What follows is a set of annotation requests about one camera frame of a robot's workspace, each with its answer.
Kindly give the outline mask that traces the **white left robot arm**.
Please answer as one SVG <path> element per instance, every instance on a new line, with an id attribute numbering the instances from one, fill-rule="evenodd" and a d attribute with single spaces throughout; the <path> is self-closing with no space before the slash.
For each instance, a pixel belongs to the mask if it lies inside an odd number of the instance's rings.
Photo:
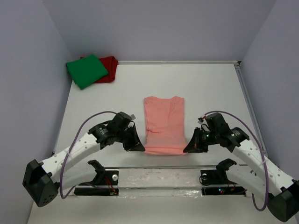
<path id="1" fill-rule="evenodd" d="M 114 114 L 111 120 L 96 124 L 81 138 L 79 132 L 71 145 L 43 160 L 32 160 L 26 165 L 22 185 L 38 207 L 52 202 L 57 196 L 65 199 L 77 185 L 86 183 L 92 187 L 102 182 L 105 168 L 97 161 L 90 160 L 87 167 L 73 171 L 86 157 L 110 146 L 121 143 L 127 152 L 145 150 L 136 130 L 135 116 L 124 112 Z"/>

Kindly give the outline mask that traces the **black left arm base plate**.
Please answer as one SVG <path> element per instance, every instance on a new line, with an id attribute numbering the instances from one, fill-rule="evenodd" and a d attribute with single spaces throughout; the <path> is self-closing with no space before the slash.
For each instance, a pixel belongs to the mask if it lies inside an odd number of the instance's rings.
<path id="1" fill-rule="evenodd" d="M 118 196 L 119 170 L 107 169 L 101 180 L 82 183 L 75 187 L 75 196 Z"/>

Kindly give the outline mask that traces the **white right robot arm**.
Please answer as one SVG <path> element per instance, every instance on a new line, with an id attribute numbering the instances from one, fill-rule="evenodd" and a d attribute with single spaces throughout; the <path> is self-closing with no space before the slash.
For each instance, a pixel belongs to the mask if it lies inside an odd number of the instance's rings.
<path id="1" fill-rule="evenodd" d="M 241 159 L 250 169 L 247 171 L 232 159 L 221 161 L 215 171 L 218 182 L 231 181 L 241 185 L 252 194 L 252 199 L 260 198 L 264 204 L 258 211 L 268 209 L 279 221 L 287 222 L 299 211 L 299 181 L 285 173 L 267 158 L 257 139 L 248 129 L 230 128 L 223 117 L 223 111 L 211 111 L 198 119 L 197 127 L 185 153 L 203 153 L 208 147 L 219 145 Z"/>

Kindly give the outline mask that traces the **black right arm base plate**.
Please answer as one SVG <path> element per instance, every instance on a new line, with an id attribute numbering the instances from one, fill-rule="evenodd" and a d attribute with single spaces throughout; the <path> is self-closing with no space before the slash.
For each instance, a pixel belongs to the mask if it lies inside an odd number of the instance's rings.
<path id="1" fill-rule="evenodd" d="M 200 171 L 199 182 L 203 196 L 246 195 L 246 190 L 227 179 L 226 175 L 216 169 Z"/>

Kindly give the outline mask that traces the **pink t shirt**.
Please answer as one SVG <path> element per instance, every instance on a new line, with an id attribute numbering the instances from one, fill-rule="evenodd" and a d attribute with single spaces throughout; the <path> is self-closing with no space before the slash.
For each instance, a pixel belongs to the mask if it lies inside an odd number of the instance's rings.
<path id="1" fill-rule="evenodd" d="M 145 112 L 145 154 L 152 156 L 181 156 L 187 146 L 185 139 L 185 100 L 146 97 Z"/>

